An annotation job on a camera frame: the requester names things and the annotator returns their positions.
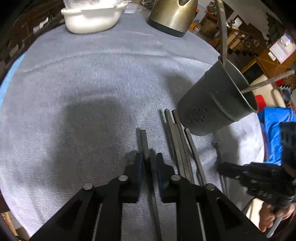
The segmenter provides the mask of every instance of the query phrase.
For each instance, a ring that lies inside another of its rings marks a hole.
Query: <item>gray metal cup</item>
[[[179,101],[177,110],[183,126],[204,136],[257,113],[253,92],[240,92],[247,87],[241,72],[229,60],[224,68],[219,58]]]

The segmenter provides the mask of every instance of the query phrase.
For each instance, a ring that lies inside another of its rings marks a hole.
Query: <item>blue cloth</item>
[[[2,107],[2,103],[5,97],[5,93],[7,91],[8,85],[11,81],[11,78],[13,77],[14,73],[16,72],[18,66],[20,65],[20,63],[22,62],[24,56],[25,56],[26,52],[24,52],[10,67],[7,75],[5,76],[1,86],[0,86],[0,109]]]
[[[264,128],[269,143],[270,157],[265,163],[281,164],[281,130],[280,122],[295,122],[293,109],[281,107],[265,107],[258,113],[259,120],[264,123]]]

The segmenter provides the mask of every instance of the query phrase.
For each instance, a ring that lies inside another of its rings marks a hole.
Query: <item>metal pin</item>
[[[121,182],[124,182],[127,179],[128,179],[128,176],[126,176],[126,175],[121,175],[121,176],[118,177],[118,180],[121,181]]]
[[[171,176],[171,179],[172,179],[173,181],[180,181],[180,180],[181,180],[181,177],[180,177],[179,175],[172,175],[172,176]]]
[[[215,190],[215,186],[211,183],[208,183],[207,185],[205,185],[205,188],[209,191],[214,191]]]
[[[83,185],[84,190],[91,190],[93,188],[93,185],[91,183],[86,183]]]

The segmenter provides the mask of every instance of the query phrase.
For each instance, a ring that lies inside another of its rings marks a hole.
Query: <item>stainless steel kettle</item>
[[[147,23],[167,34],[183,37],[197,8],[198,0],[156,0]]]

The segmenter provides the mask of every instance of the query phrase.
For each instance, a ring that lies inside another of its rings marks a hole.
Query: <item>white bowl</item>
[[[87,34],[113,27],[128,4],[124,1],[116,7],[100,9],[65,9],[61,10],[67,29],[74,34]]]

